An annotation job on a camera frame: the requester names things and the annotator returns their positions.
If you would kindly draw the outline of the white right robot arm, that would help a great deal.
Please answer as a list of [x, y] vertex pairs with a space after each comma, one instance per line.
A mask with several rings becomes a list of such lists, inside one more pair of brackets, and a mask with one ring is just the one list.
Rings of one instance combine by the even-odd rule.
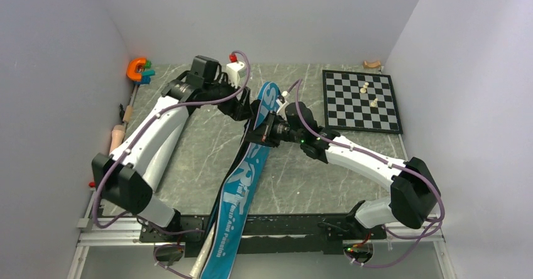
[[274, 111], [245, 133], [245, 141], [267, 147], [297, 143], [311, 159], [347, 168], [388, 189], [388, 197], [358, 202], [346, 215], [350, 236], [362, 238], [370, 229], [399, 222], [419, 229], [429, 220], [441, 193], [424, 161], [381, 155], [317, 124], [305, 104], [290, 103], [283, 116]]

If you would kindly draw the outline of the blue racket bag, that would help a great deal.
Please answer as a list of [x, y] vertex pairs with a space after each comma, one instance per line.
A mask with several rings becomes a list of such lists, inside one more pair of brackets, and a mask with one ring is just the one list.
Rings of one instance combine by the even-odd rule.
[[241, 139], [231, 169], [223, 179], [207, 222], [216, 226], [211, 252], [200, 278], [229, 278], [238, 252], [250, 205], [270, 148]]

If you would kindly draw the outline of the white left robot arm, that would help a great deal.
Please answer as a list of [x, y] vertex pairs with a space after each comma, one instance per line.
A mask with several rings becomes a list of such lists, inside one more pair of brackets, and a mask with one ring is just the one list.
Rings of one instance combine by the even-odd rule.
[[182, 229], [181, 213], [155, 196], [145, 173], [158, 160], [159, 152], [174, 149], [188, 118], [198, 108], [216, 106], [234, 121], [250, 119], [250, 78], [250, 62], [242, 51], [231, 52], [225, 67], [210, 57], [194, 57], [191, 68], [165, 86], [155, 107], [129, 138], [110, 154], [93, 158], [94, 225], [104, 229], [119, 218], [107, 223], [99, 220], [100, 203], [106, 200], [156, 227], [164, 241], [176, 239]]

